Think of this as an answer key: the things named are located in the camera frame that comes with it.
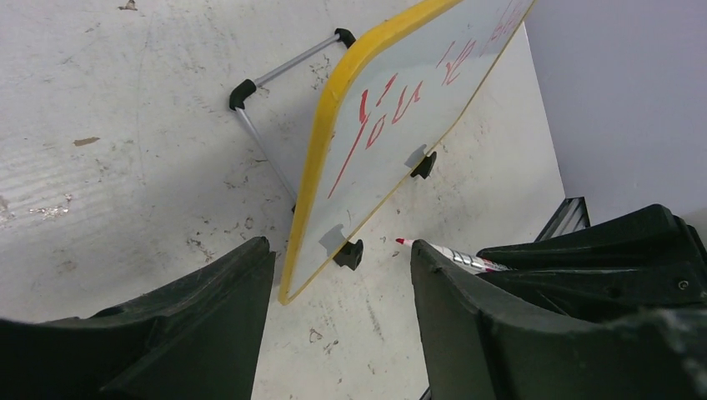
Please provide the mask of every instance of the marker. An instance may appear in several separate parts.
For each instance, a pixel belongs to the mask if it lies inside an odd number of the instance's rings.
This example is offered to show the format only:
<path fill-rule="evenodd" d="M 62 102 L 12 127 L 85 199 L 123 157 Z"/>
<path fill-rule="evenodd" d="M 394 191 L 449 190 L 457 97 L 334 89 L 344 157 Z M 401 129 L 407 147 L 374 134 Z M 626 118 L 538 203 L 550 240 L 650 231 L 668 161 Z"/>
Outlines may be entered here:
<path fill-rule="evenodd" d="M 395 239 L 395 242 L 398 242 L 404 246 L 412 247 L 414 240 L 397 238 Z M 497 264 L 481 257 L 472 256 L 471 254 L 467 254 L 465 252 L 458 252 L 449 247 L 437 246 L 436 244 L 431 243 L 429 245 L 438 252 L 442 253 L 442 255 L 446 258 L 464 267 L 470 273 L 475 274 L 510 271 L 510 268 L 505 265 Z"/>

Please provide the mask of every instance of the small whiteboard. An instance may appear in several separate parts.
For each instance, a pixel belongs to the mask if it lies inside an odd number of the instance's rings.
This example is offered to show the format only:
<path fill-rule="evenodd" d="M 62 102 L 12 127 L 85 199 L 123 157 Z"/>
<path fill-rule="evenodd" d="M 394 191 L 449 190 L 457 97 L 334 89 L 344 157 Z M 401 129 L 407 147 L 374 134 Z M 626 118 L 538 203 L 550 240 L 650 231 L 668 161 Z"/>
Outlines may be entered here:
<path fill-rule="evenodd" d="M 281 303 L 311 282 L 459 120 L 533 1 L 426 0 L 346 52 L 314 116 Z"/>

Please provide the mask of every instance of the white table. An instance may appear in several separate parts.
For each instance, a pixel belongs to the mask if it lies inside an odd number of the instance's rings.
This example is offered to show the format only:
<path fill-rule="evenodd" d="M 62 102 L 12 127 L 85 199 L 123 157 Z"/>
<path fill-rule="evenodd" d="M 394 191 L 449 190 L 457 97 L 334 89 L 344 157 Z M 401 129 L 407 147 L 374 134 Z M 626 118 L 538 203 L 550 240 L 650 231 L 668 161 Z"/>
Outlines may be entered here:
<path fill-rule="evenodd" d="M 227 109 L 230 90 L 334 28 L 360 34 L 407 7 L 121 2 L 13 2 L 0 14 L 5 318 L 88 317 L 253 236 L 282 255 L 291 205 Z M 333 67 L 306 64 L 294 79 L 313 85 Z M 267 106 L 256 107 L 266 130 L 302 143 L 318 89 L 279 100 L 289 90 L 253 100 Z M 416 399 L 426 388 L 409 252 L 393 239 L 470 253 L 532 241 L 564 198 L 524 30 L 438 152 L 432 177 L 408 180 L 359 233 L 359 270 L 330 265 L 287 307 L 273 288 L 253 398 Z M 62 215 L 28 211 L 39 208 Z"/>

